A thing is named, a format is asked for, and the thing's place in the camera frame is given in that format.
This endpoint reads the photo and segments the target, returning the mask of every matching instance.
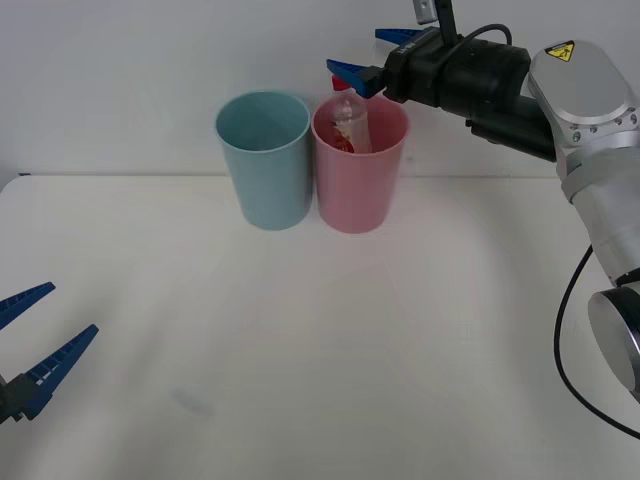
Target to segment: yellow warning sticker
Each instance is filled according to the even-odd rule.
[[[573,55],[573,50],[576,48],[575,42],[572,40],[570,42],[561,43],[560,45],[555,45],[551,48],[547,48],[545,52],[547,52],[552,57],[556,57],[563,62],[570,62],[571,56]]]

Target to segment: table surface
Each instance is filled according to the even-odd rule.
[[[6,480],[637,478],[634,440],[565,390],[553,323],[588,246],[551,179],[402,179],[350,236],[315,206],[265,232],[224,177],[23,177],[0,195],[0,298],[57,290],[0,334],[9,379],[100,333],[33,422],[0,427]],[[640,428],[586,303],[576,386]]]

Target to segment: black cable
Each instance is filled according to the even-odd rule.
[[[562,297],[562,302],[560,302],[560,308],[558,309],[558,316],[556,317],[556,326],[553,332],[553,357],[556,361],[556,368],[558,369],[560,378],[564,382],[565,386],[573,394],[573,396],[576,397],[576,399],[582,405],[584,405],[584,407],[587,410],[589,410],[591,413],[593,413],[595,416],[597,416],[601,420],[604,420],[605,422],[607,422],[612,427],[617,428],[621,432],[624,432],[627,435],[630,435],[633,438],[640,440],[640,432],[637,432],[627,427],[626,425],[623,425],[620,422],[615,421],[613,418],[611,418],[607,414],[601,412],[596,407],[591,405],[591,403],[589,403],[587,399],[584,398],[580,394],[580,392],[578,392],[575,389],[575,387],[571,384],[571,382],[569,381],[569,378],[567,377],[567,374],[564,371],[564,367],[562,366],[562,358],[560,357],[560,334],[562,332],[562,320],[564,318],[564,311],[567,308],[567,303],[569,303],[569,297],[571,296],[573,287],[575,287],[576,282],[578,281],[578,278],[580,277],[580,274],[582,273],[582,270],[584,269],[584,266],[587,264],[587,261],[589,260],[589,257],[591,257],[592,253],[593,253],[593,246],[589,245],[589,248],[587,249],[586,253],[582,257],[582,260],[580,260],[580,263],[578,264],[578,268],[576,268],[576,271],[573,273],[573,276],[569,281],[567,290],[564,292],[564,296]]]
[[[474,30],[469,35],[460,40],[460,42],[458,42],[455,47],[445,53],[444,57],[442,57],[438,61],[436,65],[436,75],[434,75],[434,78],[438,77],[438,74],[440,73],[442,68],[444,68],[445,64],[451,59],[451,57],[458,53],[461,48],[464,48],[466,45],[468,45],[469,42],[476,38],[478,35],[482,35],[483,33],[491,32],[493,30],[499,30],[504,33],[504,36],[507,38],[507,45],[513,44],[513,35],[511,35],[511,30],[509,30],[506,25],[502,25],[501,23],[492,23],[491,25],[486,25],[477,30]]]

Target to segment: white wall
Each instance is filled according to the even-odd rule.
[[[532,52],[598,42],[640,91],[638,0],[454,7],[462,33],[506,23]],[[329,93],[327,57],[372,62],[376,27],[413,24],[411,0],[2,0],[0,177],[224,172],[211,123],[225,100],[279,88],[315,103]],[[405,173],[555,175],[472,137],[462,119],[408,108]]]

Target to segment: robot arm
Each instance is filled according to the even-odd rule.
[[[613,288],[589,318],[611,370],[640,401],[640,131],[632,89],[591,43],[551,45],[531,60],[504,25],[458,35],[450,0],[414,0],[424,30],[376,30],[398,44],[384,68],[333,60],[329,70],[365,98],[384,90],[462,116],[471,133],[557,162],[562,190],[584,222]],[[506,44],[476,37],[501,30]],[[534,98],[521,95],[527,83]]]

